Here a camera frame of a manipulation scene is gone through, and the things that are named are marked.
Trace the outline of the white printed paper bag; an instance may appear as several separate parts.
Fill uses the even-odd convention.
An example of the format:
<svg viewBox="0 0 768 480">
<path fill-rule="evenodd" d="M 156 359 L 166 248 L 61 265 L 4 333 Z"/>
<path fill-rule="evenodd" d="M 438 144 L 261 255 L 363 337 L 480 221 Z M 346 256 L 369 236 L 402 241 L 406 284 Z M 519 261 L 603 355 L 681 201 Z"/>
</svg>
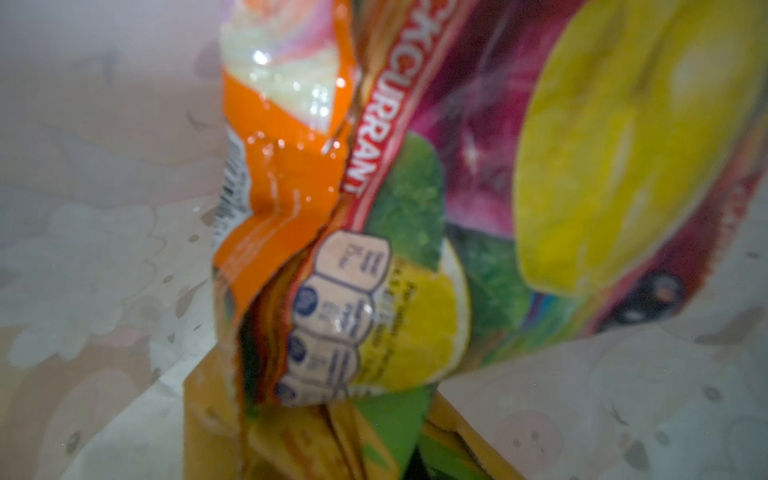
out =
<svg viewBox="0 0 768 480">
<path fill-rule="evenodd" d="M 179 479 L 214 343 L 216 1 L 1 5 L 1 475 Z M 678 316 L 450 381 L 423 478 L 763 479 L 767 186 Z"/>
</svg>

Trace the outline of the yellow snack packet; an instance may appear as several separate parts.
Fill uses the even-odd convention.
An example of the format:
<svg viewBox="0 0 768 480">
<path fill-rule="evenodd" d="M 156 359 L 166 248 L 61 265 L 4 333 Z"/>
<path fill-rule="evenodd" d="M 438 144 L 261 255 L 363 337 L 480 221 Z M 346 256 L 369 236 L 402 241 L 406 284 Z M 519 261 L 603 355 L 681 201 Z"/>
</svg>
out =
<svg viewBox="0 0 768 480">
<path fill-rule="evenodd" d="M 763 1 L 225 1 L 213 273 L 246 405 L 675 314 L 765 171 Z"/>
</svg>

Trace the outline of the orange snack packet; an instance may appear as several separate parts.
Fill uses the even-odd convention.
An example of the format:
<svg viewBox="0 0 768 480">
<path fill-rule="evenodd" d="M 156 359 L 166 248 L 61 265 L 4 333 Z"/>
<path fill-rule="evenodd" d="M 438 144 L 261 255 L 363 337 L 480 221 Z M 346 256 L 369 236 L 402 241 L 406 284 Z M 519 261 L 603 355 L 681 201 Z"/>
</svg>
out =
<svg viewBox="0 0 768 480">
<path fill-rule="evenodd" d="M 519 479 L 428 388 L 245 415 L 213 349 L 184 381 L 186 479 Z"/>
</svg>

